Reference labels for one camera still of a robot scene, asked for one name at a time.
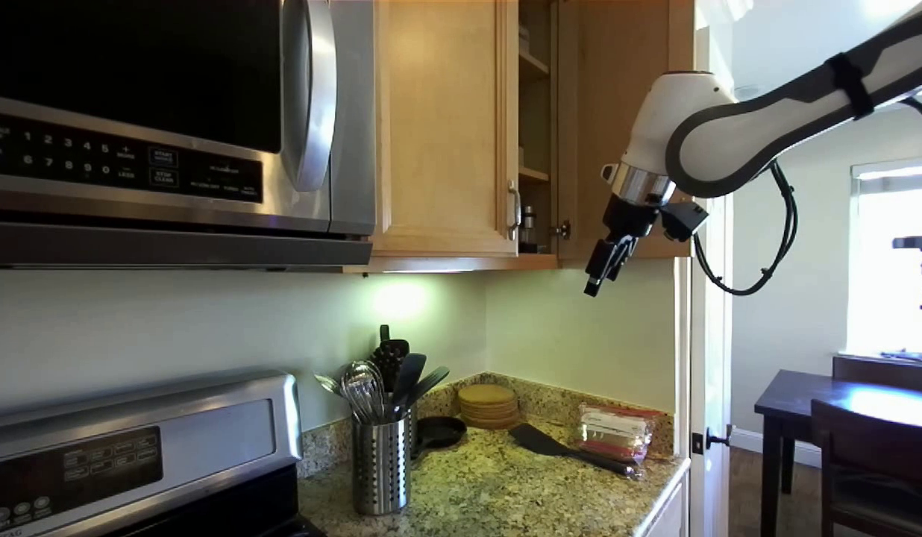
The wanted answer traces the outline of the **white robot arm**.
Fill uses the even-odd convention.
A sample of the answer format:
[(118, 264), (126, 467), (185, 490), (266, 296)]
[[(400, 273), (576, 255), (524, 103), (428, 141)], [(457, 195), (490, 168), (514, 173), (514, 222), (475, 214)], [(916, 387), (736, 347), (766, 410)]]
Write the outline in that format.
[(773, 264), (745, 288), (745, 296), (755, 296), (797, 238), (797, 199), (778, 155), (876, 109), (916, 104), (919, 89), (922, 7), (749, 103), (731, 103), (709, 71), (660, 76), (642, 98), (621, 162), (602, 170), (610, 188), (602, 208), (606, 235), (588, 258), (584, 292), (597, 296), (613, 280), (652, 225), (675, 243), (694, 243), (700, 273), (721, 292), (734, 292), (709, 273), (694, 235), (707, 211), (675, 204), (670, 195), (725, 198), (769, 173), (785, 199), (785, 231)]

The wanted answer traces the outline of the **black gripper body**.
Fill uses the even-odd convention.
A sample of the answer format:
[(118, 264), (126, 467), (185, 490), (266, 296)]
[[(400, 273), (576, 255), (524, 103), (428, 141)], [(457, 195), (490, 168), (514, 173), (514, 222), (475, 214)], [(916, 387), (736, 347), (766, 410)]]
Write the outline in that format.
[(649, 235), (660, 222), (655, 207), (634, 207), (621, 198), (609, 198), (602, 211), (606, 235), (593, 244), (584, 267), (584, 292), (600, 296), (606, 280), (613, 280), (622, 264), (634, 255), (637, 243)]

